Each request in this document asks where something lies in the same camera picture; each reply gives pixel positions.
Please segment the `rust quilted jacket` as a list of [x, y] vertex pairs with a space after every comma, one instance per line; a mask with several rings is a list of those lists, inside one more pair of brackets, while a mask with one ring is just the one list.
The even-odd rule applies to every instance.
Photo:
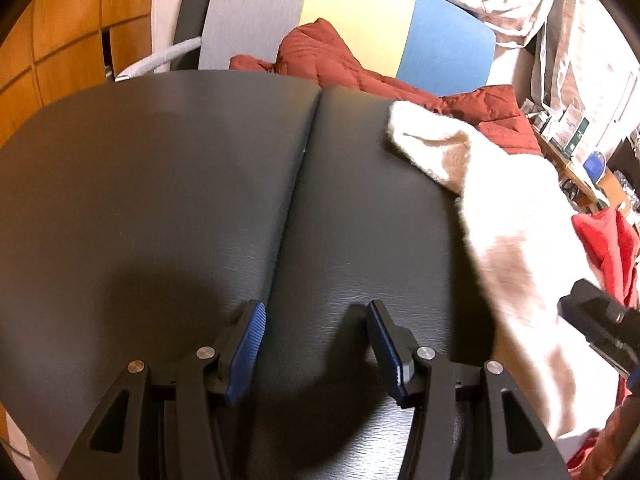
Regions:
[[271, 63], [248, 54], [230, 58], [241, 72], [268, 73], [310, 80], [322, 89], [344, 87], [393, 101], [409, 101], [431, 112], [467, 122], [510, 155], [541, 155], [534, 130], [518, 107], [510, 84], [483, 86], [452, 96], [434, 96], [397, 78], [367, 70], [324, 18], [292, 29]]

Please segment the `wooden wardrobe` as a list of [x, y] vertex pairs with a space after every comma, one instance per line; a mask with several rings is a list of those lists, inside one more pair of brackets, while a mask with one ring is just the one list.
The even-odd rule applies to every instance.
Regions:
[[1, 142], [152, 52], [152, 0], [30, 0], [1, 43]]

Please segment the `white knitted sweater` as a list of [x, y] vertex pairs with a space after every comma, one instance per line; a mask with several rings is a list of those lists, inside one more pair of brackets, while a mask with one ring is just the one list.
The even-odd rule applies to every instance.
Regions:
[[573, 458], [615, 408], [618, 375], [558, 313], [558, 301], [602, 274], [588, 260], [550, 162], [510, 155], [462, 122], [406, 101], [387, 135], [414, 166], [457, 194], [463, 241], [496, 323], [502, 363]]

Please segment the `cluttered wooden desk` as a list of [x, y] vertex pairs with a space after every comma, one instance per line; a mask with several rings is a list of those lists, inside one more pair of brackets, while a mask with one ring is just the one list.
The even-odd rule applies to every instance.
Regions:
[[593, 184], [582, 164], [597, 151], [585, 151], [584, 136], [590, 122], [584, 113], [570, 105], [562, 113], [553, 113], [526, 99], [522, 112], [529, 120], [542, 154], [552, 163], [559, 186], [579, 212], [596, 212], [612, 207], [634, 228], [639, 229], [639, 201], [627, 192], [620, 179], [606, 166], [602, 179]]

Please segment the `grey yellow blue chair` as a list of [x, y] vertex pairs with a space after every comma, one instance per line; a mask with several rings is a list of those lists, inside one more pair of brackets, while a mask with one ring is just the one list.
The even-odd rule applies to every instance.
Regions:
[[225, 70], [232, 56], [274, 61], [283, 38], [328, 21], [367, 70], [436, 96], [486, 84], [494, 32], [446, 0], [182, 0], [175, 42], [117, 72], [119, 80], [175, 70]]

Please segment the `blue round object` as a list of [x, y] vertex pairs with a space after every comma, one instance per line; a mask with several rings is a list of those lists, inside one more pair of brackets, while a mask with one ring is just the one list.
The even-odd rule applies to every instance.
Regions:
[[590, 181], [597, 184], [605, 174], [606, 159], [600, 152], [592, 152], [582, 166], [588, 174]]

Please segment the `beige patterned curtain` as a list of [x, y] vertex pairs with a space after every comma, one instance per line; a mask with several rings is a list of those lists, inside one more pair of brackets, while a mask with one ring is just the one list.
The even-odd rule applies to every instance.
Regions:
[[535, 48], [530, 95], [589, 126], [578, 151], [612, 156], [639, 125], [639, 62], [600, 0], [448, 0], [491, 28], [498, 47]]

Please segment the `red fuzzy garment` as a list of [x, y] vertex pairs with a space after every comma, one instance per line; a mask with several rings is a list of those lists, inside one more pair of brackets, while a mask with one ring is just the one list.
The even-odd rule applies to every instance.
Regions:
[[[585, 247], [589, 262], [603, 278], [603, 288], [623, 306], [636, 310], [638, 292], [636, 259], [639, 235], [613, 208], [597, 214], [576, 214], [574, 230]], [[639, 398], [618, 382], [616, 408], [601, 430], [592, 430], [567, 464], [573, 479], [602, 479], [613, 468], [639, 420]]]

